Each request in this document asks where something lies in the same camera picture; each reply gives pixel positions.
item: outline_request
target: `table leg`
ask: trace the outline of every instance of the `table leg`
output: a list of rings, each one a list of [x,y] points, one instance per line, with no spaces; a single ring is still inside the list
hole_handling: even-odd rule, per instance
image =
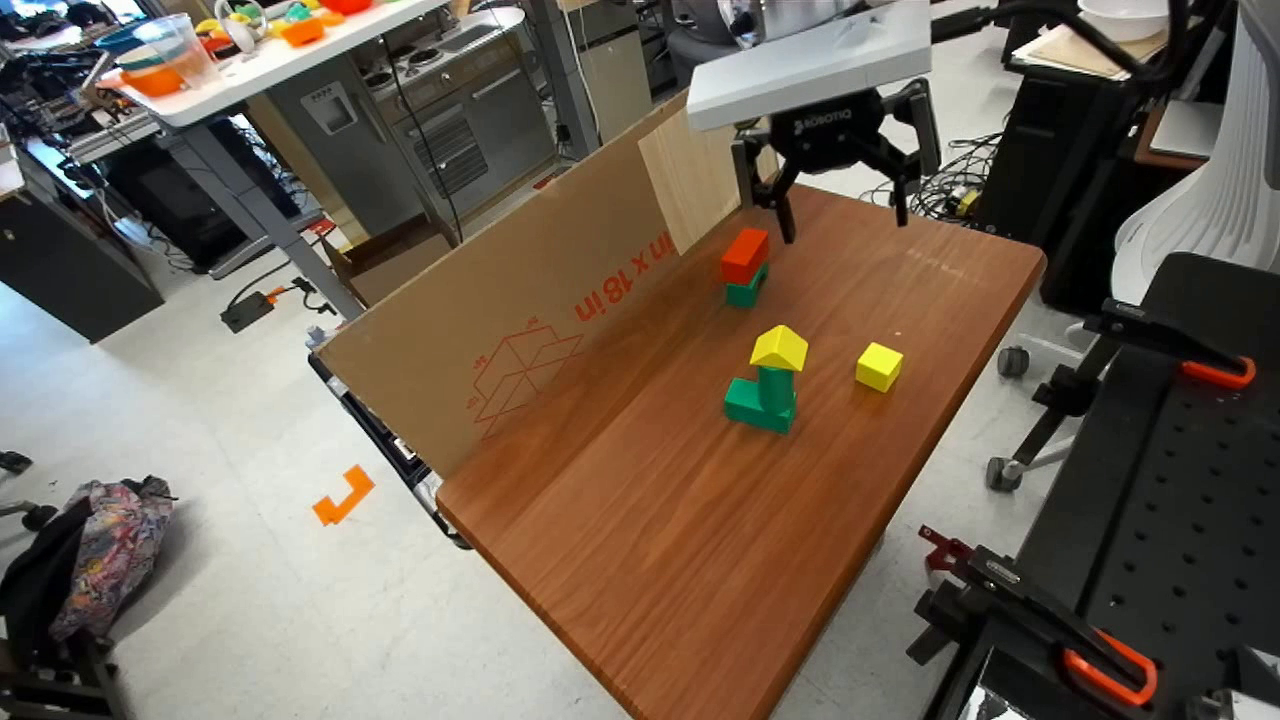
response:
[[[235,260],[253,260],[264,249],[280,249],[330,304],[351,321],[365,304],[334,276],[334,267],[309,249],[299,228],[274,202],[274,195],[232,160],[232,153],[207,130],[207,125],[165,130],[171,160],[211,195],[222,212],[250,237]]]

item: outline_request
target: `wooden table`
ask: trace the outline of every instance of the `wooden table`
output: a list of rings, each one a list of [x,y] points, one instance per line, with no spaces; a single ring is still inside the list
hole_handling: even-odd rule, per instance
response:
[[[723,304],[723,228],[440,491],[636,716],[779,699],[1044,262],[1028,244],[896,228],[806,189],[795,218],[756,312]],[[768,435],[730,425],[720,395],[779,321],[812,352],[795,428]],[[870,339],[907,352],[894,395],[852,385]]]

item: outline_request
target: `wheel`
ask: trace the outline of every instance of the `wheel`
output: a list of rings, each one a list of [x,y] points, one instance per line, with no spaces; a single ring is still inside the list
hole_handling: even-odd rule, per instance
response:
[[[53,514],[55,514],[55,507],[33,504],[33,507],[24,510],[24,529],[30,529],[30,531],[39,531]]]
[[[1021,461],[1011,461],[1011,455],[993,455],[989,461],[989,489],[993,491],[1015,491],[1021,482],[1026,482],[1026,465]]]
[[[1033,368],[1033,352],[1015,348],[1015,342],[1011,342],[1011,348],[999,348],[999,356],[995,356],[995,370],[999,370],[999,374],[1026,379],[1028,368]]]
[[[30,470],[30,469],[33,469],[30,455],[21,455],[21,451],[0,451],[0,470],[21,476],[21,470]]]

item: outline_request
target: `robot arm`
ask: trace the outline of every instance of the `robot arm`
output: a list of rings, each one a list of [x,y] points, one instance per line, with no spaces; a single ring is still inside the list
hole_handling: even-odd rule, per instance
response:
[[[939,140],[930,85],[880,96],[875,85],[930,71],[930,3],[894,0],[841,10],[812,32],[759,43],[717,65],[701,65],[690,93],[698,126],[736,125],[736,175],[752,202],[779,214],[795,237],[790,189],[801,172],[870,164],[894,179],[896,218],[907,218],[907,184],[938,172]],[[900,153],[880,136],[883,114],[917,126],[920,153]],[[779,175],[759,179],[756,154],[776,149]]]

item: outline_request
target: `red block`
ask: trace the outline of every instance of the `red block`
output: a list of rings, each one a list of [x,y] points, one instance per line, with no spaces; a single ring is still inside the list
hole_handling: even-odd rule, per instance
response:
[[[768,230],[766,228],[742,228],[736,239],[720,253],[720,276],[732,282],[752,282],[768,257]]]

